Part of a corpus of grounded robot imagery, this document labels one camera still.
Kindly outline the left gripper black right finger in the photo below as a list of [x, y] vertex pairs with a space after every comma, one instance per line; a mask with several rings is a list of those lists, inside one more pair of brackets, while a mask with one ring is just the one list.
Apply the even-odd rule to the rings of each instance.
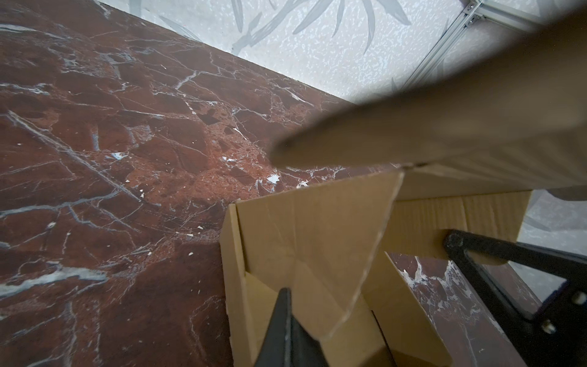
[[295, 318], [290, 329], [290, 366], [329, 366], [320, 342], [313, 339]]

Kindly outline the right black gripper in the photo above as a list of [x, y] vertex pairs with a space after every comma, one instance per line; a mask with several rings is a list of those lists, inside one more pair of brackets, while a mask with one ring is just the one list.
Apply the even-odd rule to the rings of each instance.
[[[586, 365], [586, 257], [450, 230], [443, 248], [529, 366]], [[554, 281], [540, 297], [515, 271]]]

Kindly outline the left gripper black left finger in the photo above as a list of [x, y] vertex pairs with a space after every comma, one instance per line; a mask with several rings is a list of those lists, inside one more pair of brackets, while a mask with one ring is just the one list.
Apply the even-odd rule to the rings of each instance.
[[254, 367], [292, 366], [292, 306], [287, 287], [278, 292], [268, 329]]

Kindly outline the brown cardboard box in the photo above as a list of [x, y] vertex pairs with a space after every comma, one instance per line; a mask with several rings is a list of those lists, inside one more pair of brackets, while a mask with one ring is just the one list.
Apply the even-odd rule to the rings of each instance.
[[534, 191], [585, 199], [586, 9], [442, 81], [328, 116], [270, 160], [396, 168], [230, 205], [220, 246], [235, 365], [255, 365], [287, 287], [329, 366], [450, 366], [391, 255], [450, 260], [454, 229], [519, 243]]

